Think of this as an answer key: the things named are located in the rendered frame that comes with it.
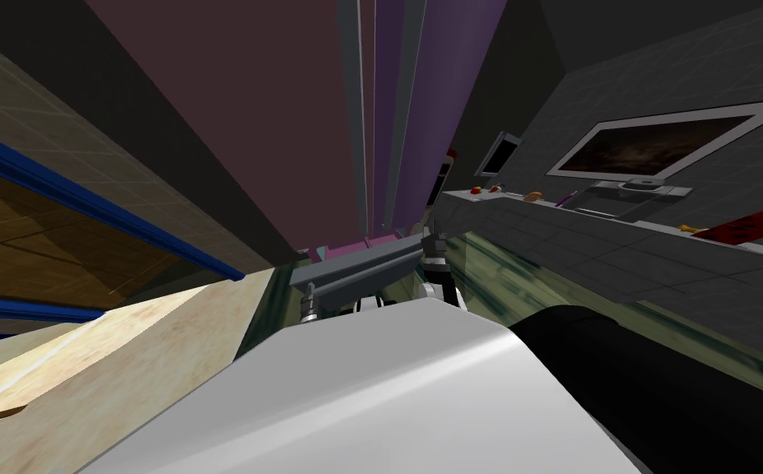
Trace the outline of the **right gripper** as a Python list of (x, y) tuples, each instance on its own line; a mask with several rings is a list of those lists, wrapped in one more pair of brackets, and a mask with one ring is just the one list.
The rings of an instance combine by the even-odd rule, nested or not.
[(421, 236), (424, 263), (429, 265), (445, 265), (447, 240), (447, 235), (444, 232), (430, 230), (427, 226), (424, 226)]

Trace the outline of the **small grey framed window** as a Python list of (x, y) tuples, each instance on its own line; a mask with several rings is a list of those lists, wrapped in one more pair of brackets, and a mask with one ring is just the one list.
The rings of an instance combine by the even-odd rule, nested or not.
[(496, 177), (522, 143), (521, 138), (507, 132), (500, 132), (478, 166), (475, 176), (480, 178)]

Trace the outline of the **purple door leaf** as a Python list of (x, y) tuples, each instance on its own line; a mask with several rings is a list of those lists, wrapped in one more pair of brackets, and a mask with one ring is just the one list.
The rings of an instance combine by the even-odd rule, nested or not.
[(421, 217), (507, 2), (374, 0), (374, 234)]

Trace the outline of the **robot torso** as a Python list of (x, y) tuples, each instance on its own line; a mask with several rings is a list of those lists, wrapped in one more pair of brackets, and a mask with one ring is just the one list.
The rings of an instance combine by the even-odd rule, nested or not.
[(436, 299), (284, 328), (78, 474), (643, 474), (509, 329)]

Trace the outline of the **dark grey kitchen counter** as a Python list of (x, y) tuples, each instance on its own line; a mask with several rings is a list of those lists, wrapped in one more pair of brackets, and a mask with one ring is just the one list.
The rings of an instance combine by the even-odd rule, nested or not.
[(433, 218), (604, 298), (647, 300), (763, 352), (763, 253), (648, 222), (608, 221), (508, 193), (441, 193)]

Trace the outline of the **maroon door leaf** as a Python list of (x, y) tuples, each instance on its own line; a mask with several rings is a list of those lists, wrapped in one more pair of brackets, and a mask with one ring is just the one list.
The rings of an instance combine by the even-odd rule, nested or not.
[(294, 249), (361, 238), (360, 0), (88, 0)]

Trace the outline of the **grey framed dark window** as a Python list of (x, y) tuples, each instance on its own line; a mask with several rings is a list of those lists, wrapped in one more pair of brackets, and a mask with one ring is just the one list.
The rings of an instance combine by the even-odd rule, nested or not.
[(763, 102), (599, 122), (548, 175), (668, 179), (762, 125)]

